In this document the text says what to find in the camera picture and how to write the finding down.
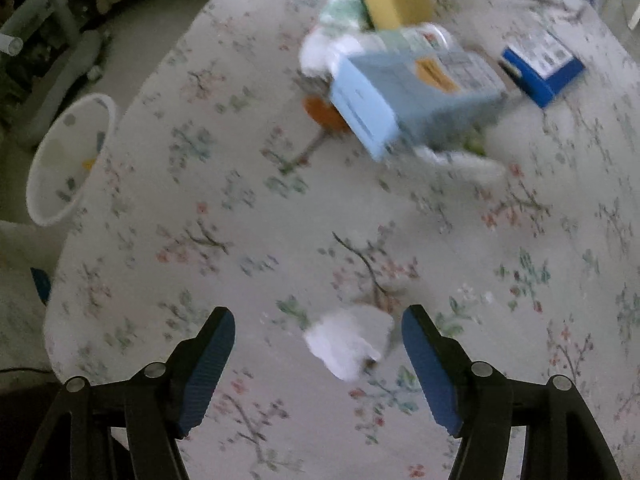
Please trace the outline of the orange bottle cap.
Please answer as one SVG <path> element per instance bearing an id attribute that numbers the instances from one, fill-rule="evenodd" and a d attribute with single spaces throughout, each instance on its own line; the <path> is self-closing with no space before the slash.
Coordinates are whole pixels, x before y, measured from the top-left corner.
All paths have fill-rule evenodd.
<path id="1" fill-rule="evenodd" d="M 340 112 L 322 96 L 305 96 L 303 108 L 320 127 L 332 132 L 347 132 L 349 126 Z"/>

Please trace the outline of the white AD milk bottle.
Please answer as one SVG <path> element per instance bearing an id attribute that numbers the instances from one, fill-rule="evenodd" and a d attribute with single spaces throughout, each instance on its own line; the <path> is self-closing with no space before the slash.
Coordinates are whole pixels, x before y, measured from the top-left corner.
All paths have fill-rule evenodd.
<path id="1" fill-rule="evenodd" d="M 335 77 L 344 58 L 369 53 L 459 51 L 462 47 L 442 26 L 422 23 L 412 27 L 377 32 L 350 32 L 326 47 L 326 67 Z"/>

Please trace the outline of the white paper plate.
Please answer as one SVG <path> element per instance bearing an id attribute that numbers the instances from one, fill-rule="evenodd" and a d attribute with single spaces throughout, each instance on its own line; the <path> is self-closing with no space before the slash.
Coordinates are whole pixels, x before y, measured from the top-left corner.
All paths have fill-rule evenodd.
<path id="1" fill-rule="evenodd" d="M 425 145 L 390 155 L 386 165 L 413 180 L 448 177 L 480 185 L 493 184 L 506 175 L 506 166 L 491 158 L 462 151 L 436 152 Z"/>

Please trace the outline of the light blue carton box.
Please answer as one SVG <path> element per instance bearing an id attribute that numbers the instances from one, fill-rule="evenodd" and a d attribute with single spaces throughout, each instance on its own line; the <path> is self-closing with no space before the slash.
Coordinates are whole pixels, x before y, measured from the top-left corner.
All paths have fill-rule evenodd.
<path id="1" fill-rule="evenodd" d="M 344 58 L 330 100 L 375 160 L 463 148 L 518 88 L 480 51 L 381 52 Z"/>

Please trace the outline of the small white tissue wad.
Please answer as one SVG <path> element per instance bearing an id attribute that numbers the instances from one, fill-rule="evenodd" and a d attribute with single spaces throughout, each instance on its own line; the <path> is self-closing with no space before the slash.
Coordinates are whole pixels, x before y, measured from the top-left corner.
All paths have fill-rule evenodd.
<path id="1" fill-rule="evenodd" d="M 303 334 L 311 354 L 342 382 L 356 382 L 390 350 L 394 318 L 368 304 L 326 312 Z"/>

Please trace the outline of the floral bed sheet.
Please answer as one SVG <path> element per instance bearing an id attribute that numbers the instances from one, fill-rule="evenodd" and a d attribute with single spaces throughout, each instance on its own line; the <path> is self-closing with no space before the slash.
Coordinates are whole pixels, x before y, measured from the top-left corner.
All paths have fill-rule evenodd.
<path id="1" fill-rule="evenodd" d="M 61 379 L 117 382 L 209 312 L 236 341 L 194 479 L 443 479 L 457 443 L 403 348 L 359 382 L 303 332 L 355 302 L 422 304 L 510 378 L 577 386 L 620 473 L 639 474 L 639 66 L 580 0 L 433 0 L 491 55 L 544 27 L 586 72 L 486 132 L 491 184 L 316 142 L 298 51 L 326 0 L 210 0 L 103 148 L 58 263 L 44 334 Z"/>

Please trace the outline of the blue snack box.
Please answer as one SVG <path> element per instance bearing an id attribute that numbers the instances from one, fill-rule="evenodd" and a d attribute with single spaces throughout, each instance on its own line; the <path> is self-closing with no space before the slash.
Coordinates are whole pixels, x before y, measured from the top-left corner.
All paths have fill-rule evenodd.
<path id="1" fill-rule="evenodd" d="M 585 64 L 545 29 L 512 38 L 499 62 L 539 108 L 546 108 L 586 71 Z"/>

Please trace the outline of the grey office chair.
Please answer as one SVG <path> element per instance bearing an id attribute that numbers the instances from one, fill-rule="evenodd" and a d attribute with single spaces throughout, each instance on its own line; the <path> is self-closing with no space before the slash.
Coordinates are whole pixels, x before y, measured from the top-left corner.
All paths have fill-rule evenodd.
<path id="1" fill-rule="evenodd" d="M 103 16 L 122 0 L 1 0 L 1 136 L 30 150 L 79 87 L 99 80 L 108 35 Z"/>

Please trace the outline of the white round trash bin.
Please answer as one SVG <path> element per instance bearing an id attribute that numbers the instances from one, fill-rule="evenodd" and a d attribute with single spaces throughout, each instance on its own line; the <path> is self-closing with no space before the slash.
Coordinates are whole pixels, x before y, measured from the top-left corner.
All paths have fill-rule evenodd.
<path id="1" fill-rule="evenodd" d="M 104 93 L 83 96 L 55 119 L 29 168 L 26 206 L 32 222 L 48 228 L 72 214 L 118 122 L 119 108 Z"/>

